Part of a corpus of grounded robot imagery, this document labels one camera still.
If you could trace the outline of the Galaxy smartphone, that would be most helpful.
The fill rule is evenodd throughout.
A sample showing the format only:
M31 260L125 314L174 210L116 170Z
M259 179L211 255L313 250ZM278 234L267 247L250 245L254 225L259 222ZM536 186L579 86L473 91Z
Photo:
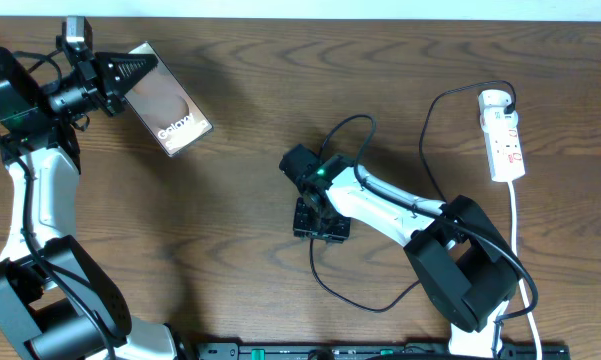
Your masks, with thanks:
M157 66L126 95L126 100L162 150L174 157L210 134L214 126L148 43L129 51L155 55Z

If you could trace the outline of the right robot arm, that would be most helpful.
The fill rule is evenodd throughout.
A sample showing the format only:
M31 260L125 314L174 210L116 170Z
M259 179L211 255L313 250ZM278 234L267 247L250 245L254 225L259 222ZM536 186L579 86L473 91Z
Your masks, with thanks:
M342 243L354 220L397 243L419 284L452 326L454 355L496 357L506 307L525 272L473 200L422 198L370 174L357 160L322 160L303 145L283 155L281 172L299 192L295 236Z

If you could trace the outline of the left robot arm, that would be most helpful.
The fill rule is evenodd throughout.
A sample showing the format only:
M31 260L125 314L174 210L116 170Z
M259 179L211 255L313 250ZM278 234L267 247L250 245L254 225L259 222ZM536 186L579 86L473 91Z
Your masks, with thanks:
M188 359L171 326L130 313L76 240L76 134L91 111L121 113L125 94L157 58L65 40L56 48L71 72L40 85L22 52L0 47L0 152L14 184L0 256L0 329L24 359Z

